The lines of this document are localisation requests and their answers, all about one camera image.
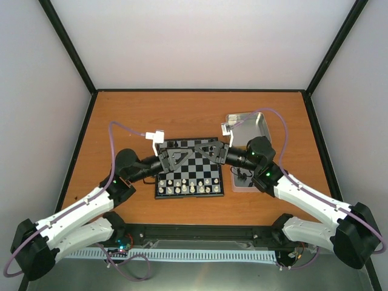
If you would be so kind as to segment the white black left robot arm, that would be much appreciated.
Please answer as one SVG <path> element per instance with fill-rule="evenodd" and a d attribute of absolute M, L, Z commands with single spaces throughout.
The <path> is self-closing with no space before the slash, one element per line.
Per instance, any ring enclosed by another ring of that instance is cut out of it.
<path fill-rule="evenodd" d="M 108 240 L 113 244 L 123 242 L 125 222 L 114 208 L 136 192 L 133 183 L 173 172 L 192 154 L 192 149 L 166 148 L 139 159 L 132 149 L 119 151 L 109 176 L 88 195 L 52 216 L 37 222 L 25 219 L 18 224 L 10 251 L 20 273 L 34 281 L 83 247 Z"/>

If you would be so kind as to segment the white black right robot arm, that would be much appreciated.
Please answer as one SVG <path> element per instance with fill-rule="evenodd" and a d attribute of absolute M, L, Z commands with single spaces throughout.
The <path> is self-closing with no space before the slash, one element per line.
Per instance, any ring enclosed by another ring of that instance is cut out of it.
<path fill-rule="evenodd" d="M 317 219 L 310 222 L 295 216 L 280 217 L 280 232 L 289 241 L 327 249 L 354 269 L 362 269 L 382 243 L 368 206 L 360 202 L 352 206 L 297 180 L 274 162 L 276 151 L 265 136 L 251 139 L 244 150 L 221 141 L 197 144 L 195 150 L 216 164 L 253 171 L 252 182 L 260 192 L 291 203 Z"/>

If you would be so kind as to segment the black chess pieces in tin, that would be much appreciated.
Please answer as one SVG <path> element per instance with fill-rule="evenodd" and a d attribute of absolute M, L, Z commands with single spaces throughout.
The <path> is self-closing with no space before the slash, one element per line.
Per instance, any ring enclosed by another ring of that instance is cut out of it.
<path fill-rule="evenodd" d="M 252 187 L 253 172 L 251 170 L 245 170 L 241 168 L 237 168 L 237 178 L 235 185 L 237 187 Z"/>

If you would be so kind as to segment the black white chessboard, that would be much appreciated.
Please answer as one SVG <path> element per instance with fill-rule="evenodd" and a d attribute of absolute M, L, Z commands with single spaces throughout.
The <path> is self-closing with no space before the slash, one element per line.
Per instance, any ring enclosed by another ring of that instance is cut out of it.
<path fill-rule="evenodd" d="M 215 184 L 214 179 L 219 179 L 219 183 Z M 182 179 L 186 179 L 187 193 L 175 193 L 175 187 L 182 186 Z M 205 180 L 209 179 L 210 184 L 205 184 Z M 168 180 L 173 181 L 173 185 L 168 185 Z M 159 182 L 164 181 L 164 185 L 160 186 Z M 190 182 L 195 182 L 196 192 L 190 193 Z M 202 181 L 204 188 L 210 187 L 210 193 L 200 193 L 198 182 Z M 158 188 L 162 187 L 164 193 L 159 193 Z M 173 189 L 172 194 L 167 193 L 167 188 Z M 155 199 L 172 199 L 172 198 L 188 198 L 188 197 L 218 197 L 224 196 L 224 184 L 222 178 L 221 165 L 211 162 L 205 156 L 193 151 L 191 157 L 177 170 L 170 173 L 159 173 L 155 177 Z"/>

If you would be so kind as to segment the gold metal tin lid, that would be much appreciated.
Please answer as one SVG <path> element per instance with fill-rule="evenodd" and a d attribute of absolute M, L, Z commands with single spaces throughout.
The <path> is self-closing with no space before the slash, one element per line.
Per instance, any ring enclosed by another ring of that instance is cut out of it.
<path fill-rule="evenodd" d="M 270 142 L 272 141 L 265 116 L 262 112 L 255 114 L 250 113 L 231 113 L 226 116 L 226 123 L 229 126 L 240 123 L 248 117 L 241 125 L 232 129 L 232 143 L 234 147 L 245 147 L 247 143 L 257 136 L 265 136 Z"/>

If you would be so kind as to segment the pink metal tin base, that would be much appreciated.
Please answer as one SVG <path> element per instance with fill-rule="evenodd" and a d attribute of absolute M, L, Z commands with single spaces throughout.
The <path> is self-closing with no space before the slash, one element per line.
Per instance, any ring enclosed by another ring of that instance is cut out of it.
<path fill-rule="evenodd" d="M 258 189 L 253 185 L 253 172 L 238 167 L 230 167 L 232 179 L 232 191 L 236 193 L 258 193 Z"/>

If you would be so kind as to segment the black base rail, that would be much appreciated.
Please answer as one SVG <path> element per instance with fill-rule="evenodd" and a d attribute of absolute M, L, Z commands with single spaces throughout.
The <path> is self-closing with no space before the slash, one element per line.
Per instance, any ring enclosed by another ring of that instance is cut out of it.
<path fill-rule="evenodd" d="M 127 224 L 125 230 L 137 243 L 146 240 L 273 241 L 270 226 Z"/>

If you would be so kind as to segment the black frame post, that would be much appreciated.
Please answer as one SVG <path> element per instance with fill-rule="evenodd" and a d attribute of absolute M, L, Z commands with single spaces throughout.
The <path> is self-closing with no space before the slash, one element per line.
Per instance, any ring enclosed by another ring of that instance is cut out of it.
<path fill-rule="evenodd" d="M 73 45 L 73 42 L 70 39 L 69 34 L 67 33 L 57 11 L 55 10 L 54 5 L 49 0 L 39 0 L 38 2 L 46 17 L 50 21 L 52 27 L 54 28 L 58 38 L 60 39 L 87 90 L 90 94 L 96 93 L 97 89 L 93 84 L 93 81 L 90 78 L 78 52 L 76 51 L 76 48 Z"/>
<path fill-rule="evenodd" d="M 323 60 L 321 61 L 317 71 L 315 72 L 312 80 L 306 88 L 306 94 L 308 97 L 312 97 L 314 91 L 318 87 L 330 64 L 334 60 L 335 56 L 339 52 L 344 41 L 351 32 L 353 26 L 356 24 L 359 16 L 362 14 L 368 0 L 356 0 L 354 1 L 350 11 L 348 12 L 345 20 L 343 21 L 338 33 L 334 37 L 328 51 L 326 52 Z"/>

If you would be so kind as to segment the black left frame post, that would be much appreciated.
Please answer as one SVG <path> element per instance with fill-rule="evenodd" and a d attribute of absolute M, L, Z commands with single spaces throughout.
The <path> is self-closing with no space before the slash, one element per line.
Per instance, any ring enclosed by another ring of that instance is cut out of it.
<path fill-rule="evenodd" d="M 67 33 L 57 11 L 55 10 L 54 5 L 49 0 L 39 0 L 38 2 L 46 17 L 50 21 L 52 27 L 54 28 L 58 38 L 60 39 L 87 90 L 90 94 L 96 93 L 97 89 L 93 84 L 93 81 L 90 78 L 78 52 L 76 51 L 76 48 L 73 45 L 73 42 L 70 39 L 69 34 Z"/>

